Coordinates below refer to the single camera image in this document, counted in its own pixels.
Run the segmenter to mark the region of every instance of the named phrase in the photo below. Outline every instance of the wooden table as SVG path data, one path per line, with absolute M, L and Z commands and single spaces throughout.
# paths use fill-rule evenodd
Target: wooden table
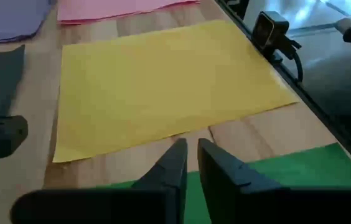
M 309 108 L 300 102 L 116 153 L 53 164 L 63 45 L 110 40 L 213 19 L 229 20 L 213 0 L 202 0 L 196 6 L 176 6 L 71 27 L 58 26 L 56 14 L 55 8 L 32 40 L 0 44 L 0 52 L 26 44 L 24 76 L 17 88 L 11 114 L 21 114 L 29 122 L 27 139 L 15 154 L 0 159 L 0 223 L 9 223 L 8 213 L 12 203 L 31 190 L 42 187 L 90 187 L 138 179 L 177 138 L 188 141 L 189 171 L 198 169 L 198 138 L 215 142 L 245 162 L 336 142 Z

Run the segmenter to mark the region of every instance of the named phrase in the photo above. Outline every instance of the black frame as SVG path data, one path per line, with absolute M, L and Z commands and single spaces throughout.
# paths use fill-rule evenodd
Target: black frame
M 224 10 L 230 19 L 239 27 L 239 29 L 246 35 L 251 42 L 251 31 L 243 23 L 244 15 L 250 0 L 240 0 L 243 7 L 238 7 L 243 12 L 236 13 L 227 5 L 229 0 L 215 0 L 217 4 Z M 329 116 L 325 111 L 310 97 L 308 92 L 296 81 L 293 74 L 282 63 L 281 57 L 275 53 L 273 58 L 268 59 L 268 62 L 275 68 L 275 70 L 283 77 L 289 86 L 299 95 L 312 112 L 322 121 L 322 123 L 329 129 L 329 131 L 336 137 L 336 139 L 343 145 L 349 153 L 351 153 L 351 134 L 346 128 L 337 121 L 336 118 Z

